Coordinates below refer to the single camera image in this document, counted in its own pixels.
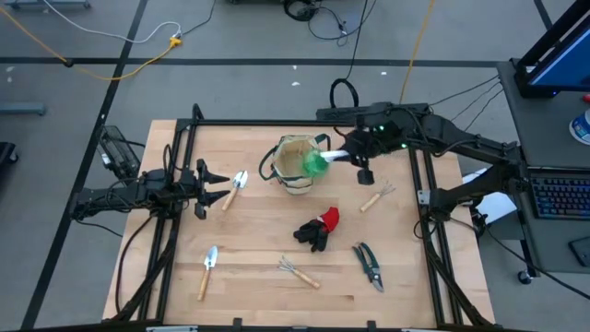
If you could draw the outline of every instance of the green brush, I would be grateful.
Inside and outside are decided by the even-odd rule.
[[[346,151],[327,151],[311,149],[303,156],[303,173],[308,177],[324,176],[328,171],[330,162],[338,157],[347,156]]]

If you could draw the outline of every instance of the monitor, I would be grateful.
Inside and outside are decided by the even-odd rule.
[[[524,98],[590,91],[590,1],[577,0],[525,56],[514,62]]]

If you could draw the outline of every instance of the concrete floor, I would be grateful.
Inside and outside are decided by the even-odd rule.
[[[543,0],[553,20],[571,2]],[[70,7],[64,8],[64,13],[88,28],[126,35],[139,3],[94,1],[91,10]],[[361,1],[324,3],[340,13],[349,26],[358,23]],[[208,0],[149,0],[137,36],[144,38],[164,20],[177,20],[188,28],[207,16],[210,5]],[[428,0],[378,2],[363,27],[358,58],[407,60],[427,7]],[[11,13],[68,57],[118,58],[124,46],[122,41],[75,30],[42,9]],[[318,18],[313,24],[318,33],[334,32],[329,17]],[[431,65],[439,66],[418,66],[412,71],[404,102],[436,101],[496,75],[489,67],[450,67],[436,61],[504,61],[521,56],[544,29],[533,0],[437,1],[418,59],[433,60]],[[4,330],[19,328],[22,323],[109,83],[62,65],[3,62],[8,56],[48,54],[4,17],[0,30],[0,45],[4,45],[0,47],[0,101],[42,101],[48,108],[44,117],[0,117],[0,141],[18,144],[21,154],[0,193],[0,261],[5,264],[0,269],[0,329]],[[130,57],[161,53],[173,31],[167,27],[152,41],[134,45]],[[183,41],[171,58],[348,59],[354,46],[354,38],[343,47],[316,40],[305,24],[287,18],[272,0],[243,0],[238,6],[218,0],[211,21]],[[111,76],[114,70],[114,65],[86,67],[104,76]],[[127,65],[124,72],[134,68],[136,65]],[[206,118],[312,119],[317,108],[328,106],[331,82],[347,70],[345,65],[295,68],[287,62],[152,65],[120,83],[107,123],[119,126],[128,139],[143,141],[153,119],[188,117],[194,102]],[[403,66],[357,65],[350,80],[359,91],[361,104],[397,101],[406,70]],[[453,116],[477,95],[473,92],[455,98],[435,111]],[[336,99],[339,105],[350,104],[345,91],[337,91]],[[486,100],[482,98],[456,123],[467,125]],[[517,139],[504,98],[495,99],[470,131],[498,140]],[[460,162],[464,173],[480,167],[474,160]],[[85,186],[103,187],[113,181],[95,155]],[[125,215],[105,213],[92,221],[123,231]],[[105,231],[72,224],[36,326],[99,322],[119,245],[120,239]],[[490,239],[481,241],[480,252],[498,323],[542,331],[580,331],[590,324],[588,303],[580,297],[547,278],[521,286],[515,274],[523,265]],[[587,275],[558,276],[590,291]]]

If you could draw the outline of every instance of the white cable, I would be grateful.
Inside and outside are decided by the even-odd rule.
[[[43,0],[43,2],[45,3],[45,5],[47,5],[55,14],[59,15],[61,18],[65,19],[66,22],[68,22],[69,24],[73,25],[74,27],[83,30],[85,32],[89,32],[89,33],[95,33],[95,34],[99,34],[102,36],[108,36],[108,37],[114,37],[114,38],[118,38],[120,40],[124,40],[126,42],[132,42],[132,43],[144,43],[149,41],[149,39],[159,30],[159,28],[165,26],[165,25],[169,25],[169,24],[173,24],[176,27],[178,27],[178,29],[176,30],[175,35],[178,35],[178,37],[181,37],[183,35],[183,30],[181,28],[181,25],[177,22],[164,22],[161,23],[160,25],[158,25],[154,31],[152,33],[149,34],[149,36],[147,36],[147,38],[145,38],[143,41],[132,41],[130,39],[125,38],[124,36],[120,36],[120,35],[116,35],[116,34],[112,34],[112,33],[107,33],[107,32],[102,32],[102,31],[96,31],[96,30],[90,30],[90,29],[86,29],[82,26],[77,25],[75,22],[73,22],[71,19],[67,18],[66,16],[64,16],[64,14],[60,13],[59,11],[57,11],[57,9],[55,9],[47,0]]]

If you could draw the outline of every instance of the wooden table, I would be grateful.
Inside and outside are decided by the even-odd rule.
[[[174,125],[175,121],[152,123],[143,170],[161,168],[162,151],[172,141]],[[332,137],[333,147],[342,144],[342,137],[328,127],[197,127],[194,160],[205,159],[209,170],[217,174],[233,177],[245,169],[250,177],[228,211],[221,211],[220,201],[208,210],[206,220],[196,218],[193,204],[183,213],[165,324],[227,326],[234,317],[241,317],[245,326],[366,326],[368,320],[374,320],[378,327],[435,327],[426,257],[422,241],[412,234],[419,217],[407,151],[371,161],[376,179],[373,186],[357,184],[358,169],[347,163],[333,164],[304,196],[291,196],[276,181],[265,182],[258,175],[260,159],[281,136],[320,133]],[[179,164],[183,151],[181,146]],[[460,184],[454,154],[435,159],[434,169],[441,188]],[[427,188],[423,169],[422,174]],[[396,190],[360,213],[360,206],[381,189],[384,181]],[[214,184],[207,191],[230,186]],[[329,207],[340,210],[340,223],[330,233],[326,250],[312,254],[310,245],[299,244],[292,233]],[[122,248],[147,216],[145,210],[129,214]],[[470,222],[463,207],[458,207],[453,217]],[[124,260],[122,303],[146,274],[155,224],[152,221],[140,232]],[[457,283],[484,317],[493,321],[473,232],[454,223],[447,223],[446,228]],[[360,261],[351,250],[358,241],[367,243],[374,251],[381,265],[384,293],[377,291],[362,272]],[[219,248],[218,262],[211,272],[206,298],[198,302],[203,261],[214,244]],[[279,270],[282,255],[319,280],[322,287],[314,290],[289,272]],[[115,276],[116,273],[104,317],[115,314]],[[446,321],[452,322],[447,291],[439,281]],[[148,317],[155,315],[158,285],[157,281]]]

